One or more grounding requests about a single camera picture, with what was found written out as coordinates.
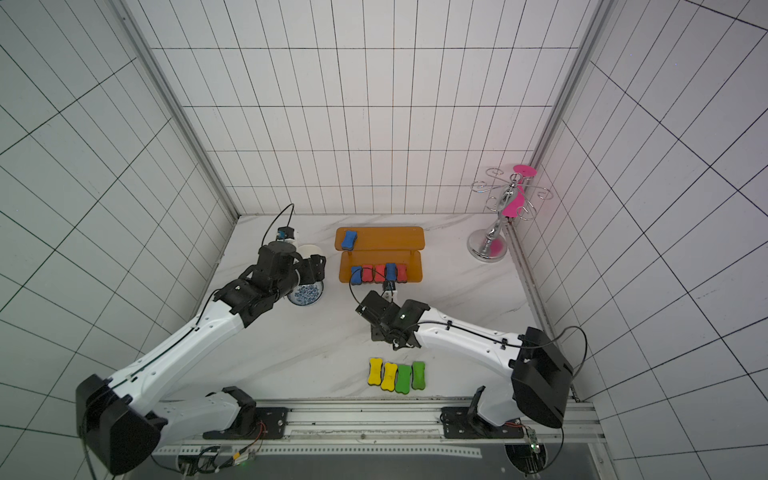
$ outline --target yellow block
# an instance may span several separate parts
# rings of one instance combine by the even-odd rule
[[[382,384],[382,360],[371,359],[371,373],[368,375],[368,385]]]
[[[397,363],[384,364],[384,380],[382,380],[382,390],[395,391],[395,375],[397,375]]]

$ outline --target chrome base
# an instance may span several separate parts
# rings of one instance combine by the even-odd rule
[[[493,263],[507,254],[507,240],[498,233],[494,239],[488,239],[487,230],[475,230],[467,239],[467,248],[474,258]]]

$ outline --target white tiled wall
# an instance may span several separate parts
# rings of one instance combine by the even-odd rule
[[[241,213],[389,214],[482,211],[598,2],[127,3]]]
[[[0,478],[90,478],[75,387],[184,324],[233,227],[121,28],[0,3]]]
[[[766,5],[619,0],[515,227],[623,480],[768,472]]]

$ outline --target foam block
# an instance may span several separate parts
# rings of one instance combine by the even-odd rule
[[[390,392],[395,391],[395,375],[397,375],[397,363],[385,363],[382,390],[389,390]]]
[[[355,240],[357,240],[357,232],[354,230],[347,230],[344,234],[344,241],[341,243],[341,249],[351,250],[355,247]]]
[[[352,267],[352,278],[349,279],[349,282],[352,285],[359,285],[362,283],[362,267],[361,266]]]
[[[408,274],[406,273],[407,269],[408,265],[405,265],[404,263],[397,264],[397,283],[408,282]]]
[[[371,283],[373,281],[373,265],[362,266],[362,282]]]
[[[371,359],[371,373],[368,375],[368,385],[382,384],[382,360]]]
[[[413,389],[423,390],[426,387],[424,382],[424,362],[413,363]]]
[[[376,273],[373,276],[373,281],[376,283],[384,283],[384,279],[386,278],[386,266],[384,265],[376,265]]]
[[[411,366],[410,365],[397,365],[397,384],[395,385],[395,391],[408,395],[411,391]]]

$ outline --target mounting plate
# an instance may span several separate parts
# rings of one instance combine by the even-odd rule
[[[256,419],[260,420],[266,425],[266,433],[263,435],[265,440],[279,440],[283,437],[283,433],[286,428],[286,416],[288,415],[288,409],[283,407],[256,407]],[[203,438],[206,440],[255,440],[259,435],[258,423],[256,428],[249,435],[235,435],[225,432],[205,432]]]
[[[442,422],[442,433],[447,439],[522,439],[525,436],[522,428],[519,427],[496,427],[485,424],[482,426],[481,435],[471,425],[471,419],[468,415],[469,407],[443,407],[441,409],[440,421]]]

